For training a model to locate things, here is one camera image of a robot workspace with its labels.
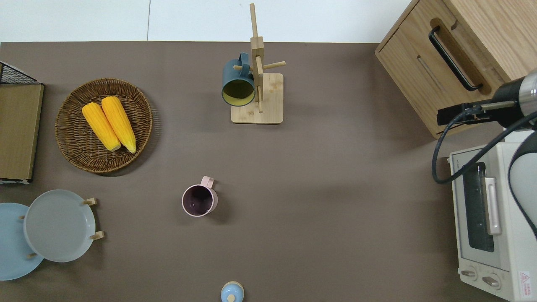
black handle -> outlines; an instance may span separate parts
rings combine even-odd
[[[435,28],[433,28],[431,30],[431,32],[429,33],[429,40],[431,41],[432,45],[437,50],[437,52],[440,54],[442,59],[444,59],[446,64],[449,66],[449,68],[451,69],[451,72],[453,72],[453,74],[457,77],[459,82],[461,82],[462,86],[468,91],[474,91],[474,90],[477,90],[477,89],[483,87],[483,84],[473,86],[472,84],[470,84],[468,79],[466,79],[465,75],[462,74],[462,72],[459,69],[459,67],[457,67],[455,62],[453,62],[453,59],[451,59],[449,54],[443,48],[442,44],[440,44],[440,42],[438,41],[438,39],[434,35],[434,33],[436,33],[439,30],[440,30],[440,26],[436,26]]]

toaster oven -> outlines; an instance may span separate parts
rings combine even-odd
[[[519,146],[498,143],[452,182],[458,273],[463,282],[503,299],[537,301],[537,240],[507,182]],[[481,148],[451,153],[451,173]]]

corn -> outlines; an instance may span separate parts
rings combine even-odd
[[[135,153],[136,138],[134,137],[134,132],[130,126],[127,114],[123,106],[121,106],[121,101],[117,97],[105,97],[101,102],[101,106],[119,141],[127,147],[129,152]]]
[[[82,114],[106,149],[115,151],[121,147],[118,137],[115,136],[114,130],[112,130],[112,126],[108,123],[99,104],[89,103],[85,105],[82,107]]]

wicker basket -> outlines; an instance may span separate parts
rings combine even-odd
[[[108,151],[82,115],[84,105],[100,104],[106,96],[117,96],[121,100],[136,137],[136,153],[130,153],[124,146]],[[116,78],[101,78],[78,87],[65,99],[56,117],[56,142],[63,156],[77,168],[93,173],[112,172],[140,155],[152,127],[151,107],[140,89]]]

blue container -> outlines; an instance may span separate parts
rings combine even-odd
[[[222,299],[222,302],[242,302],[244,299],[244,288],[239,282],[228,282],[222,288],[220,299]]]
[[[234,65],[242,67],[235,70]],[[245,106],[256,97],[253,75],[250,71],[247,53],[241,53],[237,60],[226,63],[222,72],[222,98],[231,106]]]

